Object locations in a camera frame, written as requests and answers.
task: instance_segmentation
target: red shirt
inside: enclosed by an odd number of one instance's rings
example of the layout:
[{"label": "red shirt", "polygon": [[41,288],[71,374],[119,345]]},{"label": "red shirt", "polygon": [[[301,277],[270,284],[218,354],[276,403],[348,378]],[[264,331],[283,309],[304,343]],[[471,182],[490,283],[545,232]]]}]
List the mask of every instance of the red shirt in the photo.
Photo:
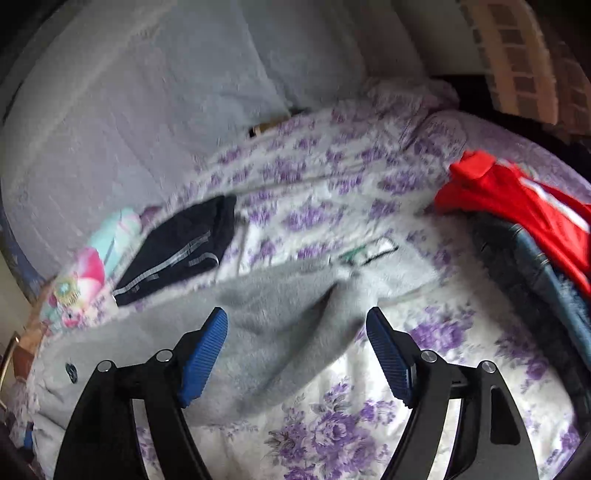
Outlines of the red shirt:
[{"label": "red shirt", "polygon": [[532,180],[516,165],[477,151],[449,167],[452,179],[435,196],[438,212],[484,211],[523,226],[540,249],[591,298],[589,205]]}]

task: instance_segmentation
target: dark denim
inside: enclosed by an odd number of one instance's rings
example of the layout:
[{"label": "dark denim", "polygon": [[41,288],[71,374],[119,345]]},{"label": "dark denim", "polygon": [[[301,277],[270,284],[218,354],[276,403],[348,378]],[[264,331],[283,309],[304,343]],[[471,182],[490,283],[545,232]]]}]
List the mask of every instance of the dark denim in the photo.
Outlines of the dark denim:
[{"label": "dark denim", "polygon": [[472,238],[490,277],[513,303],[570,395],[582,433],[591,431],[591,321],[586,302],[521,226],[472,216]]}]

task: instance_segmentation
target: blue jeans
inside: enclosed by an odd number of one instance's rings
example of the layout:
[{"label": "blue jeans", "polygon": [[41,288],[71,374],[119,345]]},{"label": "blue jeans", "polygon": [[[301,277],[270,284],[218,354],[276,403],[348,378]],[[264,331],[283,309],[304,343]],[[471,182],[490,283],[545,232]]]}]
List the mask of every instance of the blue jeans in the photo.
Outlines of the blue jeans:
[{"label": "blue jeans", "polygon": [[531,235],[488,213],[472,216],[472,238],[490,277],[513,303],[573,400],[580,429],[591,431],[591,320],[573,283],[550,264]]}]

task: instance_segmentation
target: metal screw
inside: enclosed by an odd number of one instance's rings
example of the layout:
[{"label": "metal screw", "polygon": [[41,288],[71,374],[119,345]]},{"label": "metal screw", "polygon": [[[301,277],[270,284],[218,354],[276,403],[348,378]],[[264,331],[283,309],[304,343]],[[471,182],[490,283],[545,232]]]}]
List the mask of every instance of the metal screw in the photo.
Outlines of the metal screw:
[{"label": "metal screw", "polygon": [[111,360],[103,360],[101,363],[99,363],[96,366],[96,369],[101,373],[105,373],[105,372],[108,372],[109,370],[111,370],[112,365],[113,365],[113,362],[111,362]]},{"label": "metal screw", "polygon": [[170,350],[160,350],[156,354],[156,360],[158,362],[166,363],[173,357],[173,353]]},{"label": "metal screw", "polygon": [[496,365],[488,360],[482,362],[482,369],[489,374],[493,374],[496,371]]},{"label": "metal screw", "polygon": [[421,358],[426,362],[432,364],[437,360],[437,354],[433,350],[425,350],[421,353]]}]

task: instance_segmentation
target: small black logo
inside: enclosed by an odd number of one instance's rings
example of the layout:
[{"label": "small black logo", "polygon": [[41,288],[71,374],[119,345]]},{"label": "small black logo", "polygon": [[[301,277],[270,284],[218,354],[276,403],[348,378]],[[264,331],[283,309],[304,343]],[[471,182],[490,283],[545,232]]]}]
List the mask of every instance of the small black logo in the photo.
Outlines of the small black logo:
[{"label": "small black logo", "polygon": [[70,380],[72,380],[72,383],[78,383],[78,372],[73,364],[66,364],[66,372],[70,377]]}]

